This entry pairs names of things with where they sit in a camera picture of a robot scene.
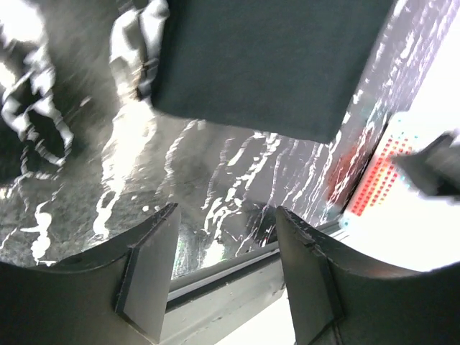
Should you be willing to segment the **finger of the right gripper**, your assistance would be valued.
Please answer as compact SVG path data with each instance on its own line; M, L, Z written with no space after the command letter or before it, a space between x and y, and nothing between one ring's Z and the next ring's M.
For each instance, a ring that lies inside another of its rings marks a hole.
M411 183L428 197L459 197L458 132L444 132L427 147L391 157Z

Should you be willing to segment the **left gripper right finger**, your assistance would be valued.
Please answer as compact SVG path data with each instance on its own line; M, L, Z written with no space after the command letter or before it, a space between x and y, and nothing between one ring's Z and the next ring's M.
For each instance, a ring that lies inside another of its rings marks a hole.
M276 230L297 344L457 344L459 265L379 261L279 207Z

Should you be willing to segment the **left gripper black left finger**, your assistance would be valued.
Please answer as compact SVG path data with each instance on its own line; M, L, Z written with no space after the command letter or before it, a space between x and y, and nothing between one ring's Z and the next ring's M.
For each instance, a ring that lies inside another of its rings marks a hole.
M53 266L1 264L3 344L158 344L180 209Z

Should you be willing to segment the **black t shirt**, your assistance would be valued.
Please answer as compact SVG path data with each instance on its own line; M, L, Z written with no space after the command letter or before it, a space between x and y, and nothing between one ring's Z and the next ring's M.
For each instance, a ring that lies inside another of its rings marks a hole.
M152 104L326 144L391 1L171 1Z

